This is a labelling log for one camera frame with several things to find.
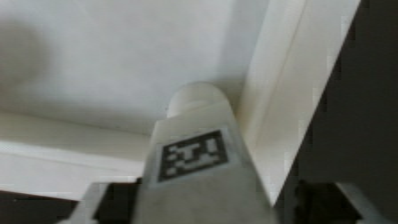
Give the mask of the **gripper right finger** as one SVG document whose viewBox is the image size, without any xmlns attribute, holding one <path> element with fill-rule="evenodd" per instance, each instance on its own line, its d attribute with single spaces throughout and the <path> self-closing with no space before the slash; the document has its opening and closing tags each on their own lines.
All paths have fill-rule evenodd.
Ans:
<svg viewBox="0 0 398 224">
<path fill-rule="evenodd" d="M 299 182 L 293 224 L 391 224 L 359 187 L 345 182 Z"/>
</svg>

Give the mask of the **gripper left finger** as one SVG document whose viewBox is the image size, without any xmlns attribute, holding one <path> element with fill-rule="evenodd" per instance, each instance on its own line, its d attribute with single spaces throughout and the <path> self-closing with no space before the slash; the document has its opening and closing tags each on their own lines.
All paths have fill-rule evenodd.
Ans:
<svg viewBox="0 0 398 224">
<path fill-rule="evenodd" d="M 141 184 L 94 183 L 59 224 L 132 224 Z"/>
</svg>

